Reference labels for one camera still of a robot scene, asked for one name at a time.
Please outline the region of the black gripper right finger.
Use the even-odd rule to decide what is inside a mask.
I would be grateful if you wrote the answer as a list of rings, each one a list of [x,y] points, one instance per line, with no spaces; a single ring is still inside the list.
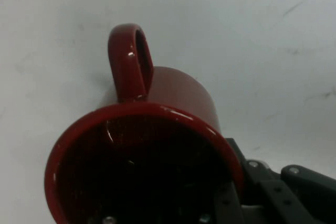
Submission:
[[[251,207],[253,223],[335,223],[335,179],[300,165],[276,173],[227,141],[244,171],[242,203]]]

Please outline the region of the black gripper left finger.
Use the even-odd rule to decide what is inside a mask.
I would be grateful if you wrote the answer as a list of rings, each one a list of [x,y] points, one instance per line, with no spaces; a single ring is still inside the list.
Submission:
[[[232,181],[206,192],[199,223],[245,223],[236,187]]]

